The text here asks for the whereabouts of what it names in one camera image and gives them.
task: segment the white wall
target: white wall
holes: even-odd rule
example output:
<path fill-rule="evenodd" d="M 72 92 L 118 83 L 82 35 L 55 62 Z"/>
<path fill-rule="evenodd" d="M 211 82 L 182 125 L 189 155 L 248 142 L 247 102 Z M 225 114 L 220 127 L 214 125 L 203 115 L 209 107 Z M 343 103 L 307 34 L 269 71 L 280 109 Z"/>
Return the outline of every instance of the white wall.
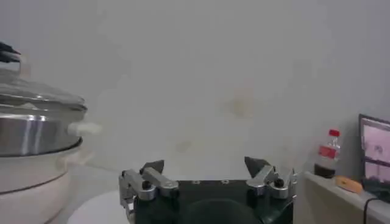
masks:
<path fill-rule="evenodd" d="M 84 96 L 92 163 L 166 159 L 175 178 L 301 169 L 329 128 L 354 163 L 358 113 L 390 119 L 388 0 L 6 0 L 0 40 Z"/>

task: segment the white surface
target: white surface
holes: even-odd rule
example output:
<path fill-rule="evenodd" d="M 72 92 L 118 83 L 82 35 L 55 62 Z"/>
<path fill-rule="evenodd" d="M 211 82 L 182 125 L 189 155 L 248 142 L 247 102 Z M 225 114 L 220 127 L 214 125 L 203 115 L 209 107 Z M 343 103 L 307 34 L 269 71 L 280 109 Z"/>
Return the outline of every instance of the white surface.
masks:
<path fill-rule="evenodd" d="M 375 198 L 375 196 L 365 191 L 363 191 L 359 195 L 349 191 L 345 191 L 344 189 L 341 189 L 340 187 L 336 186 L 334 179 L 325 179 L 309 172 L 305 172 L 305 177 L 310 181 L 316 183 L 318 186 L 322 187 L 326 191 L 337 195 L 337 197 L 341 198 L 342 200 L 345 200 L 346 202 L 350 203 L 351 205 L 357 207 L 360 210 L 364 209 L 364 204 L 366 200 L 370 198 Z M 383 201 L 371 201 L 369 203 L 368 214 L 383 223 L 390 223 L 390 204 L 385 203 Z"/>
<path fill-rule="evenodd" d="M 38 187 L 0 194 L 0 222 L 6 224 L 46 223 L 66 203 L 69 182 L 70 177 L 66 173 L 62 177 Z"/>
<path fill-rule="evenodd" d="M 95 165 L 139 169 L 163 158 L 172 177 L 242 178 L 248 155 L 300 170 L 340 128 L 342 166 L 357 176 L 357 114 L 390 120 L 389 8 L 2 0 L 0 40 L 29 56 L 33 78 L 86 99 L 104 127 L 83 145 Z"/>
<path fill-rule="evenodd" d="M 129 224 L 125 210 L 119 204 L 119 192 L 111 191 L 88 200 L 68 220 L 68 224 L 84 223 Z"/>
<path fill-rule="evenodd" d="M 39 156 L 0 157 L 0 192 L 14 191 L 53 180 L 67 171 L 67 157 L 79 148 Z"/>
<path fill-rule="evenodd" d="M 120 172 L 108 172 L 102 169 L 73 165 L 69 168 L 69 173 L 72 182 L 68 204 L 50 224 L 66 224 L 73 212 L 87 200 L 118 188 Z"/>

